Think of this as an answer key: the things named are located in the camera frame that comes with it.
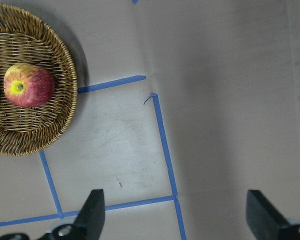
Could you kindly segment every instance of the red apple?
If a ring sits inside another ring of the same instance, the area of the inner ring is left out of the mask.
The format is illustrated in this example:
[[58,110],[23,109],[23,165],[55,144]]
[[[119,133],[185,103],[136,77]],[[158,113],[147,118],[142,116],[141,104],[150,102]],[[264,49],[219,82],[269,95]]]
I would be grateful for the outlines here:
[[11,103],[33,108],[49,101],[55,90],[55,81],[45,68],[29,63],[17,63],[6,71],[3,88],[6,98]]

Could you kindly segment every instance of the round basket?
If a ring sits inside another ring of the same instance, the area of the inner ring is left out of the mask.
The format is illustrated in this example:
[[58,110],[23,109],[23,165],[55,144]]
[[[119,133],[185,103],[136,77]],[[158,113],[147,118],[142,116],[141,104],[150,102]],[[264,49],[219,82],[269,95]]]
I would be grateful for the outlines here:
[[[3,79],[16,63],[50,71],[55,89],[48,103],[19,107],[7,100]],[[77,99],[75,65],[58,34],[31,12],[0,4],[0,155],[25,156],[49,147],[69,126]]]

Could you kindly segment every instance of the basket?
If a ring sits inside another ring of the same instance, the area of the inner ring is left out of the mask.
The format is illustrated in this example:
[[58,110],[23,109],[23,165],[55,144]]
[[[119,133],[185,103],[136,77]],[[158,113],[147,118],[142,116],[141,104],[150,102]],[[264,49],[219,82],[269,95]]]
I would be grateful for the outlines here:
[[[48,103],[19,107],[7,100],[3,79],[16,63],[50,71],[55,88]],[[69,126],[77,99],[75,65],[58,34],[31,12],[0,3],[0,155],[25,156],[49,147]]]

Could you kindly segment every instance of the red and yellow apple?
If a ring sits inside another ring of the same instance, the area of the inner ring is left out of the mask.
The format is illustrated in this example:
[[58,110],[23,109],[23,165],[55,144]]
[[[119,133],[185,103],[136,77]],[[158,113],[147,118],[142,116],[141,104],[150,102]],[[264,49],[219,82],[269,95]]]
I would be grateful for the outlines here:
[[54,94],[55,81],[45,68],[29,63],[9,67],[3,80],[4,94],[14,105],[34,108],[46,104]]

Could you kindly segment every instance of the basket rim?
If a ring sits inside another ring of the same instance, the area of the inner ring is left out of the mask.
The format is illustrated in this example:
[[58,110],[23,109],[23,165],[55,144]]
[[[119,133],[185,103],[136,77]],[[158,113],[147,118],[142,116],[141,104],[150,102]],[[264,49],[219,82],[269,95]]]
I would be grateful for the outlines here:
[[14,157],[27,156],[27,155],[38,153],[38,152],[46,149],[47,147],[51,146],[53,143],[55,143],[62,136],[62,134],[69,127],[69,125],[70,125],[70,123],[71,123],[71,121],[74,117],[74,113],[75,113],[76,106],[77,106],[77,103],[78,103],[77,72],[76,72],[76,68],[75,68],[73,58],[72,58],[65,42],[60,38],[58,33],[47,22],[45,22],[41,17],[35,15],[34,13],[32,13],[31,11],[29,11],[27,9],[24,9],[22,7],[15,6],[15,5],[12,5],[12,4],[0,3],[0,8],[9,9],[9,10],[13,10],[13,11],[18,12],[18,13],[25,14],[25,15],[29,16],[30,18],[37,20],[40,24],[42,24],[45,31],[47,33],[52,34],[53,38],[55,38],[55,40],[58,43],[60,43],[59,48],[61,48],[61,51],[64,53],[64,59],[66,59],[67,62],[68,62],[67,68],[71,72],[71,74],[70,74],[71,75],[71,83],[72,83],[72,95],[71,95],[71,98],[70,98],[71,106],[70,106],[68,114],[65,115],[65,118],[64,118],[65,122],[64,122],[62,128],[60,128],[57,132],[55,132],[55,134],[53,134],[52,139],[48,140],[44,144],[40,144],[39,146],[28,149],[27,151],[24,151],[24,152],[0,151],[0,155],[4,155],[4,156],[14,156]]

